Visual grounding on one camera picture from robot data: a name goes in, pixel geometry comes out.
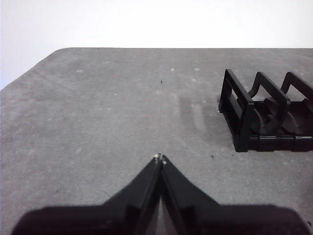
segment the gray foam surface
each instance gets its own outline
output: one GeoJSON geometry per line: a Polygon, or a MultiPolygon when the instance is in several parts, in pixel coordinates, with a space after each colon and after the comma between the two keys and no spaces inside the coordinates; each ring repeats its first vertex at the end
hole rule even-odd
{"type": "Polygon", "coordinates": [[[236,153],[218,112],[226,68],[247,90],[257,71],[313,85],[313,49],[66,48],[9,84],[1,234],[28,210],[104,203],[155,153],[221,204],[277,204],[313,222],[312,151],[236,153]]]}

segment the black plastic frame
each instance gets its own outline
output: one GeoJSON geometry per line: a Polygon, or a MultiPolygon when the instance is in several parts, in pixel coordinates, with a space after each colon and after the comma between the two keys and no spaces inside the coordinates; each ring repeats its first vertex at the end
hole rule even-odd
{"type": "Polygon", "coordinates": [[[232,70],[227,69],[219,110],[225,116],[237,152],[247,152],[249,149],[313,150],[313,88],[292,72],[286,74],[281,89],[264,73],[257,72],[252,89],[247,92],[232,70]],[[286,95],[290,85],[306,98],[290,101],[286,95]],[[271,97],[264,101],[253,101],[260,86],[271,97]]]}

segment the white wall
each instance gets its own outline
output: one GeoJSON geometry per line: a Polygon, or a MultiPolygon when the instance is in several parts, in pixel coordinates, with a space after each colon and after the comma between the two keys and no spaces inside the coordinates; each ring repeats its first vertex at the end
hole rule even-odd
{"type": "Polygon", "coordinates": [[[313,47],[313,0],[2,0],[1,88],[64,47],[313,47]]]}

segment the black plastic part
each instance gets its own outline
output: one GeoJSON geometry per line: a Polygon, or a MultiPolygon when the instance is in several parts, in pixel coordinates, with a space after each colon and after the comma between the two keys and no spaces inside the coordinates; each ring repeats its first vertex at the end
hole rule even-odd
{"type": "Polygon", "coordinates": [[[102,206],[51,207],[22,217],[13,235],[142,235],[156,233],[159,197],[172,235],[310,235],[290,209],[221,206],[194,186],[166,158],[154,158],[102,206]]]}
{"type": "Polygon", "coordinates": [[[160,162],[151,160],[129,185],[100,206],[28,212],[12,235],[143,235],[158,208],[160,170],[160,162]]]}
{"type": "Polygon", "coordinates": [[[293,210],[273,205],[219,205],[167,159],[162,200],[180,235],[309,235],[293,210]]]}
{"type": "Polygon", "coordinates": [[[257,72],[252,89],[247,92],[234,73],[226,70],[219,110],[225,116],[237,152],[313,150],[313,88],[292,72],[286,74],[281,89],[257,72]],[[286,95],[290,85],[306,98],[290,101],[286,95]],[[260,86],[270,97],[253,101],[260,86]]]}

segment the debris speck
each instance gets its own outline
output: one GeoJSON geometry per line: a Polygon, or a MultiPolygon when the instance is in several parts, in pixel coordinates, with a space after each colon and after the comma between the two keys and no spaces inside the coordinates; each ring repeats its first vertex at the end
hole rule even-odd
{"type": "Polygon", "coordinates": [[[76,150],[76,153],[79,153],[80,151],[82,151],[82,148],[78,148],[78,149],[76,150]]]}

